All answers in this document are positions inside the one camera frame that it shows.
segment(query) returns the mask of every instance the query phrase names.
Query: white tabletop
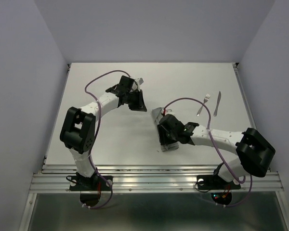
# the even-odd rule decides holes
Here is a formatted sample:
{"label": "white tabletop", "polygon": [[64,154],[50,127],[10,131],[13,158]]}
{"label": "white tabletop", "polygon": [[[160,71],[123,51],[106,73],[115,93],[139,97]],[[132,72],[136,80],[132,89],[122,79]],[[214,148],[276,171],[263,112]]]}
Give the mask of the white tabletop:
{"label": "white tabletop", "polygon": [[[222,99],[211,128],[245,131],[250,122],[232,64],[206,63],[73,63],[68,75],[61,106],[47,153],[47,165],[72,165],[69,150],[59,140],[68,108],[82,107],[93,101],[84,92],[85,85],[97,76],[121,69],[132,78],[142,77],[141,88],[148,112],[134,112],[127,105],[111,111],[102,118],[99,136],[92,151],[97,165],[215,165],[221,163],[215,149],[179,144],[176,151],[163,153],[151,118],[151,111],[180,97],[203,100],[211,95],[207,106],[213,114],[218,92]],[[122,74],[113,73],[94,82],[88,90],[97,97],[117,84]],[[207,125],[208,115],[193,101],[179,101],[169,107],[184,124],[197,122]],[[226,160],[234,155],[222,151]]]}

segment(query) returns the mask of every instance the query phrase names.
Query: black mount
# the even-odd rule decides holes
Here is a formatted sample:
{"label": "black mount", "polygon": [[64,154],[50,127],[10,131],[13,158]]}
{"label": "black mount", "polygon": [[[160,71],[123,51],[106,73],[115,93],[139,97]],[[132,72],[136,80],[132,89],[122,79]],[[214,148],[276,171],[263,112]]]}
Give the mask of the black mount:
{"label": "black mount", "polygon": [[[75,186],[69,186],[70,191],[97,191],[98,184],[101,184],[101,191],[111,191],[110,187],[96,173],[90,178],[84,177],[76,172],[76,175],[67,176],[71,181],[76,182]],[[112,176],[103,176],[106,180],[113,181]]]}
{"label": "black mount", "polygon": [[122,76],[120,82],[108,88],[106,92],[113,93],[119,97],[118,107],[126,103],[132,111],[146,112],[143,91],[133,90],[134,83],[136,83],[134,79]]}
{"label": "black mount", "polygon": [[223,190],[230,185],[231,190],[241,189],[241,185],[236,185],[232,182],[226,182],[217,175],[198,175],[198,189],[205,190]]}
{"label": "black mount", "polygon": [[[68,148],[74,148],[80,154],[88,151],[94,143],[96,117],[81,111],[80,108],[71,107],[66,113],[60,133],[60,140]],[[81,128],[75,124],[82,123]]]}
{"label": "black mount", "polygon": [[194,145],[191,136],[195,127],[199,126],[198,123],[188,122],[184,125],[174,115],[167,114],[161,118],[159,125],[158,134],[161,145],[172,144],[177,141]]}

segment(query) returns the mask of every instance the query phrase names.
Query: metal frame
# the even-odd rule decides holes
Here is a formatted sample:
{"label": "metal frame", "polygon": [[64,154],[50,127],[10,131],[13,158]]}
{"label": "metal frame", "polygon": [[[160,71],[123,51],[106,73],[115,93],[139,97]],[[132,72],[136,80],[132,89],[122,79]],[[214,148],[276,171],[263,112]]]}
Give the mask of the metal frame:
{"label": "metal frame", "polygon": [[[113,176],[114,193],[197,193],[197,175],[212,174],[217,166],[98,166],[99,172]],[[79,193],[69,191],[68,174],[35,174],[30,193]],[[247,192],[250,180],[239,192]],[[278,173],[268,172],[265,178],[254,178],[254,192],[283,191]]]}
{"label": "metal frame", "polygon": [[36,193],[29,193],[27,201],[26,201],[24,213],[23,213],[23,216],[21,218],[19,231],[27,231],[29,229],[30,220],[32,217],[36,198],[37,198]]}
{"label": "metal frame", "polygon": [[[253,128],[256,128],[237,65],[233,64],[237,82],[243,97],[246,111]],[[211,174],[217,167],[203,166],[97,166],[103,175],[112,175],[114,193],[197,193],[193,186],[197,175]],[[27,231],[38,193],[78,193],[69,191],[66,176],[74,174],[74,165],[43,165],[42,171],[32,178],[29,195],[20,224],[20,231]],[[238,192],[248,191],[249,178]],[[289,205],[277,172],[268,172],[265,178],[253,178],[253,192],[276,192],[281,213],[289,230]]]}

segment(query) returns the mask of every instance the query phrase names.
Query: utensil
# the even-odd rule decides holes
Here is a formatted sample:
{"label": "utensil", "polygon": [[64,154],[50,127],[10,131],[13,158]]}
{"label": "utensil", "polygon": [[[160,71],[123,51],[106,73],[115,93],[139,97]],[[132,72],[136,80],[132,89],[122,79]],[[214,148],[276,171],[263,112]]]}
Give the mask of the utensil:
{"label": "utensil", "polygon": [[217,97],[216,108],[215,108],[215,111],[214,111],[214,116],[217,116],[217,109],[218,109],[218,106],[220,105],[221,97],[222,97],[222,93],[219,92],[218,93],[218,97]]}
{"label": "utensil", "polygon": [[[204,97],[204,99],[203,99],[203,103],[205,104],[205,103],[209,100],[209,98],[210,98],[210,95],[207,94],[206,97]],[[202,108],[203,108],[203,105],[201,106],[201,108],[200,108],[199,111],[197,112],[197,116],[200,115],[200,112],[201,112]]]}

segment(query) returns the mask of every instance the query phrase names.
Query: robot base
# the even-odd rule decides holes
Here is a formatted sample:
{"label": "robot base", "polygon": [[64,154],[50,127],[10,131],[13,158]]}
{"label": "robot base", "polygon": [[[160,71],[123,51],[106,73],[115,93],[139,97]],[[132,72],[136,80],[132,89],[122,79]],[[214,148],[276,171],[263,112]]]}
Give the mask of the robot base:
{"label": "robot base", "polygon": [[199,190],[223,190],[226,185],[230,185],[231,190],[241,189],[241,185],[236,185],[232,182],[226,184],[215,180],[213,175],[198,175],[197,176],[197,186]]}
{"label": "robot base", "polygon": [[[111,188],[106,185],[106,182],[102,180],[102,178],[98,177],[94,174],[91,178],[85,178],[85,181],[82,179],[81,182],[79,181],[79,176],[67,176],[70,177],[72,181],[78,182],[76,185],[72,186],[70,184],[69,190],[70,191],[98,191],[98,184],[101,184],[101,191],[111,191]],[[113,176],[103,176],[108,182],[112,184]]]}

